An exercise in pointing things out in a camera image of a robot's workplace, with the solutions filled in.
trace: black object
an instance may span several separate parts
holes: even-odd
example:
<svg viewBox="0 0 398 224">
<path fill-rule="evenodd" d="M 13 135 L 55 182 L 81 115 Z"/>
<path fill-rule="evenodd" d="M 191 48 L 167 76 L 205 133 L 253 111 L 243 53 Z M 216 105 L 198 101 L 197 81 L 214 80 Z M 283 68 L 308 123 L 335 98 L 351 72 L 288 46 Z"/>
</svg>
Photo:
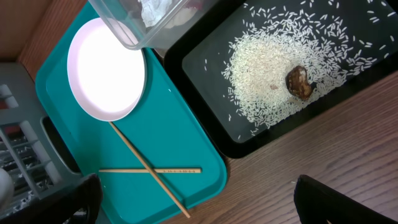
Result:
<svg viewBox="0 0 398 224">
<path fill-rule="evenodd" d="M 103 198 L 100 178 L 96 174 L 83 177 L 79 182 L 37 200 L 28 207 L 0 220 L 0 224 L 15 223 L 95 223 Z M 74 217 L 75 212 L 86 210 L 86 215 Z"/>
<path fill-rule="evenodd" d="M 298 178 L 294 204 L 302 224 L 398 224 L 307 175 Z"/>
<path fill-rule="evenodd" d="M 390 73 L 398 70 L 398 64 L 395 63 L 398 61 L 398 54 L 395 53 L 386 60 L 383 60 L 382 62 L 372 66 L 370 69 L 365 70 L 360 75 L 351 78 L 342 87 L 334 89 L 332 92 L 324 97 L 321 97 L 319 100 L 310 104 L 302 111 L 293 114 L 268 130 L 260 130 L 262 131 L 260 134 L 252 138 L 250 136 L 250 139 L 247 141 L 239 142 L 236 139 L 231 138 L 231 136 L 237 138 L 238 135 L 236 133 L 231 133 L 234 131 L 238 133 L 240 126 L 230 126 L 230 129 L 226 129 L 225 126 L 226 123 L 228 123 L 228 114 L 224 115 L 226 119 L 225 121 L 223 120 L 221 122 L 216 113 L 213 111 L 214 107 L 224 110 L 224 107 L 227 106 L 221 105 L 218 101 L 205 100 L 206 97 L 208 98 L 206 95 L 211 95 L 211 93 L 206 93 L 208 90 L 199 90 L 197 88 L 197 83 L 195 84 L 191 77 L 189 77 L 189 74 L 184 71 L 183 61 L 185 57 L 195 50 L 198 45 L 203 45 L 202 42 L 210 34 L 212 34 L 217 27 L 224 26 L 223 22 L 230 15 L 232 15 L 235 10 L 241 7 L 244 2 L 245 0 L 221 0 L 212 9 L 210 9 L 210 11 L 208 11 L 208 13 L 205 14 L 176 44 L 172 46 L 172 48 L 167 52 L 164 60 L 164 67 L 168 76 L 178 88 L 179 92 L 184 97 L 195 116 L 198 118 L 208 137 L 211 139 L 215 147 L 228 157 L 240 158 L 254 152 L 263 145 L 281 137 L 287 132 L 320 115 L 324 111 L 334 107 L 338 103 L 357 94 L 359 91 L 365 89 L 373 83 L 383 79 Z M 250 1 L 250 3 L 252 2 L 257 2 L 260 4 L 262 1 Z M 397 1 L 388 0 L 387 2 L 395 11 L 398 10 Z M 371 29 L 363 28 L 362 30 L 372 33 Z M 223 35 L 222 31 L 220 30 L 218 30 L 217 34 L 220 36 Z M 216 78 L 214 77 L 211 77 L 210 79 L 210 83 L 213 86 L 217 86 L 218 88 L 227 87 L 228 81 L 226 80 L 224 84 L 222 84 L 221 82 L 215 83 Z"/>
<path fill-rule="evenodd" d="M 67 148 L 67 145 L 62 140 L 61 135 L 58 133 L 51 119 L 49 117 L 43 118 L 42 124 L 45 132 L 49 136 L 50 142 L 54 146 L 54 149 L 60 155 L 61 159 L 66 163 L 67 167 L 74 172 L 80 173 L 81 171 L 75 159 Z"/>
</svg>

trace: mushroom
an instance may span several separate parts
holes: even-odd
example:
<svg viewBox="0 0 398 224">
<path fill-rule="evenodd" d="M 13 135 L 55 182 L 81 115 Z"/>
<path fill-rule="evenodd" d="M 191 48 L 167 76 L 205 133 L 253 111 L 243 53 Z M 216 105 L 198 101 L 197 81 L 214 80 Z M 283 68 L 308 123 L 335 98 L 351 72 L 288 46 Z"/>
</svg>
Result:
<svg viewBox="0 0 398 224">
<path fill-rule="evenodd" d="M 308 83 L 307 69 L 300 65 L 287 74 L 286 86 L 290 94 L 305 101 L 310 98 L 313 91 Z"/>
</svg>

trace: black tray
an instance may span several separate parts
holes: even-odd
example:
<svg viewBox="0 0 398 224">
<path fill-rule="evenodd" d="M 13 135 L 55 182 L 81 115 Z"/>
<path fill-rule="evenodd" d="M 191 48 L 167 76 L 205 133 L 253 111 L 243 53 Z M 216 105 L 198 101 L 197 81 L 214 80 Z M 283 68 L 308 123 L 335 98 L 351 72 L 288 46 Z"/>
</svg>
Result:
<svg viewBox="0 0 398 224">
<path fill-rule="evenodd" d="M 192 83 L 192 80 L 184 72 L 182 62 L 197 45 L 203 42 L 208 35 L 234 13 L 237 8 L 241 7 L 244 2 L 246 1 L 220 1 L 173 45 L 167 52 L 164 61 L 167 74 L 198 118 L 207 135 L 213 141 L 215 147 L 228 157 L 240 158 L 250 154 L 261 146 L 281 137 L 283 134 L 297 128 L 388 74 L 398 70 L 398 65 L 394 64 L 394 61 L 398 61 L 398 53 L 394 53 L 387 59 L 365 70 L 360 75 L 350 78 L 342 87 L 334 89 L 302 111 L 289 116 L 270 129 L 262 131 L 248 141 L 237 142 L 235 139 L 231 139 L 229 133 L 224 128 L 225 124 L 219 121 L 204 97 L 201 96 L 194 83 Z M 398 10 L 398 2 L 392 0 L 386 2 L 388 2 L 393 10 Z"/>
</svg>

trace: wooden table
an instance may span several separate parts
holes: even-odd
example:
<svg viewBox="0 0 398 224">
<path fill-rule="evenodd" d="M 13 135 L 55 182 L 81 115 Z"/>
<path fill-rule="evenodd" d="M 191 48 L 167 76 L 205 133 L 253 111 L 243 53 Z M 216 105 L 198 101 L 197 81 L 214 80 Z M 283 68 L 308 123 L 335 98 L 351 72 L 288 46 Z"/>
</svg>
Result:
<svg viewBox="0 0 398 224">
<path fill-rule="evenodd" d="M 19 57 L 34 79 L 83 0 L 54 1 Z M 238 160 L 222 193 L 165 223 L 299 223 L 297 177 L 307 174 L 398 221 L 398 72 Z"/>
</svg>

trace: uncooked rice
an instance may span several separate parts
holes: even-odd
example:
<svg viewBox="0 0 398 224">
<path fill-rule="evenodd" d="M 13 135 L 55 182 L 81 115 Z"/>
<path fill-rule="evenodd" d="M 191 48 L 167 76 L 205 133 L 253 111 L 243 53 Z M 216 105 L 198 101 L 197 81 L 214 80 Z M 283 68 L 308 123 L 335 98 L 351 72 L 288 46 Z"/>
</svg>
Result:
<svg viewBox="0 0 398 224">
<path fill-rule="evenodd" d="M 348 75 L 359 75 L 377 61 L 377 58 L 360 57 L 361 49 L 353 58 L 348 57 L 354 47 L 348 46 L 349 37 L 345 34 L 346 27 L 341 28 L 340 17 L 332 16 L 334 21 L 327 22 L 327 14 L 321 16 L 319 20 L 324 19 L 325 24 L 319 32 L 321 22 L 311 18 L 315 14 L 309 16 L 303 9 L 299 14 L 288 11 L 269 19 L 271 14 L 268 9 L 261 28 L 252 22 L 243 36 L 229 43 L 233 53 L 221 72 L 231 82 L 228 93 L 233 95 L 231 101 L 240 107 L 238 115 L 247 117 L 255 127 L 265 124 L 270 128 L 343 85 Z M 343 61 L 349 64 L 349 70 L 340 67 Z M 308 70 L 308 82 L 315 86 L 308 101 L 292 96 L 286 87 L 286 75 L 297 65 Z"/>
</svg>

